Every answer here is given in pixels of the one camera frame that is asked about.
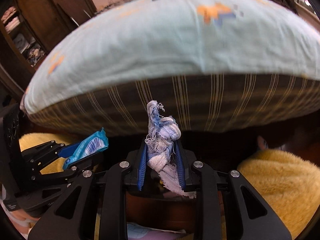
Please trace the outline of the blue snack wrapper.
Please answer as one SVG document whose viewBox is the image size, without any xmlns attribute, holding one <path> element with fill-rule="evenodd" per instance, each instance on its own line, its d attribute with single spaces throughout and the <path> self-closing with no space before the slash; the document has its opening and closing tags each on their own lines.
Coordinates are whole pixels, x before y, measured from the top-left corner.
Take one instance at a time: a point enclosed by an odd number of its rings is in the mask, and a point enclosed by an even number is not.
<svg viewBox="0 0 320 240">
<path fill-rule="evenodd" d="M 98 152 L 102 152 L 106 149 L 108 149 L 108 138 L 104 128 L 102 128 L 80 142 L 80 145 L 75 150 L 73 155 L 65 158 L 62 169 L 66 170 L 67 168 L 71 167 L 71 163 L 79 161 L 80 159 L 90 155 L 94 155 Z"/>
</svg>

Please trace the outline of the blue white knotted rag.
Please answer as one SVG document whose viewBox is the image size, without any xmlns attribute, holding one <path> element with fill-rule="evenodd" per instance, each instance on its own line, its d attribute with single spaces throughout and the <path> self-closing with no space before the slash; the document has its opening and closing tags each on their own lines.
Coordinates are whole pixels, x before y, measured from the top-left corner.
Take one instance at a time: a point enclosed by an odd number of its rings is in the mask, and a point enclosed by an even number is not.
<svg viewBox="0 0 320 240">
<path fill-rule="evenodd" d="M 169 191 L 190 199 L 196 198 L 196 192 L 184 192 L 179 184 L 177 165 L 171 160 L 174 150 L 174 142 L 181 137 L 181 131 L 176 120 L 172 116 L 161 116 L 160 110 L 164 110 L 161 103 L 156 100 L 148 102 L 148 135 L 145 143 L 147 150 L 147 165 L 156 171 Z"/>
</svg>

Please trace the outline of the striped brown mattress side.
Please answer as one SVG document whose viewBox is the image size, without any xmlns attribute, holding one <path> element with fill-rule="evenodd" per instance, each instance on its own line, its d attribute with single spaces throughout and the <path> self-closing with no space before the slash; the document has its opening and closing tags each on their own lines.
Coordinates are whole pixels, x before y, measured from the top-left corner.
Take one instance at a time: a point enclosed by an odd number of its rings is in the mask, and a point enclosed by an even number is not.
<svg viewBox="0 0 320 240">
<path fill-rule="evenodd" d="M 173 76 L 97 89 L 28 116 L 39 126 L 69 133 L 146 133 L 151 100 L 163 104 L 183 131 L 224 132 L 317 111 L 319 82 L 280 74 Z"/>
</svg>

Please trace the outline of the yellow fluffy rug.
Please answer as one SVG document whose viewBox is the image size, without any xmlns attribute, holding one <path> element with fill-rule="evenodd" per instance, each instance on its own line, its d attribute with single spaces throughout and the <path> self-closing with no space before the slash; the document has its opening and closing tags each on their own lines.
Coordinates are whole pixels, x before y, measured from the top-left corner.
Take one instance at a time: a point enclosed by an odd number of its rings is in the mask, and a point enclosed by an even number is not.
<svg viewBox="0 0 320 240">
<path fill-rule="evenodd" d="M 319 207 L 319 167 L 281 150 L 258 151 L 238 171 L 268 202 L 293 239 Z"/>
</svg>

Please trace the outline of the dark wooden wardrobe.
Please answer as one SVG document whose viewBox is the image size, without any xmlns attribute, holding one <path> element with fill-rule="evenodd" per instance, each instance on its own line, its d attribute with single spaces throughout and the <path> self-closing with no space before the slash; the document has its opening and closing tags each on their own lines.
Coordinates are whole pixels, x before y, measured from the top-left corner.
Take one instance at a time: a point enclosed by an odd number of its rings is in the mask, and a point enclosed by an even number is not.
<svg viewBox="0 0 320 240">
<path fill-rule="evenodd" d="M 1 23 L 1 86 L 20 100 L 28 83 L 40 66 L 28 63 L 13 39 L 18 34 L 33 37 L 44 50 L 43 61 L 53 48 L 96 12 L 92 0 L 1 0 L 1 15 L 15 7 L 19 24 L 6 31 Z"/>
</svg>

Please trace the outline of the light blue cartoon blanket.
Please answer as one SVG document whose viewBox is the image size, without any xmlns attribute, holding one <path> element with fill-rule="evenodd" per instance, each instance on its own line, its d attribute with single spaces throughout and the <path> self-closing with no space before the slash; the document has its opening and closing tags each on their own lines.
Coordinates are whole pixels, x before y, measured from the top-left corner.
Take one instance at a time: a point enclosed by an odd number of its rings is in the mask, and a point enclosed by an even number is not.
<svg viewBox="0 0 320 240">
<path fill-rule="evenodd" d="M 66 36 L 30 81 L 35 114 L 97 88 L 196 74 L 319 79 L 319 32 L 270 0 L 135 0 Z"/>
</svg>

